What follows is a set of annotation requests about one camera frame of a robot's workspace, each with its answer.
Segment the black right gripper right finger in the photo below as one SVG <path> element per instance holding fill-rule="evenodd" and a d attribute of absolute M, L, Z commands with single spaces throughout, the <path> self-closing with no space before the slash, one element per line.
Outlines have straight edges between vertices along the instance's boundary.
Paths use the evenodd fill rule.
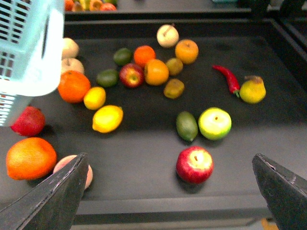
<path fill-rule="evenodd" d="M 307 181 L 263 154 L 252 159 L 258 188 L 280 230 L 307 228 Z"/>

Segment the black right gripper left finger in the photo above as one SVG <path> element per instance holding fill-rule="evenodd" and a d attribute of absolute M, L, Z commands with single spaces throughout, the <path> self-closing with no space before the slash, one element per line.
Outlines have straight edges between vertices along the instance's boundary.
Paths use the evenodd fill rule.
<path fill-rule="evenodd" d="M 2 230 L 69 230 L 84 193 L 88 158 L 80 153 L 1 210 Z"/>

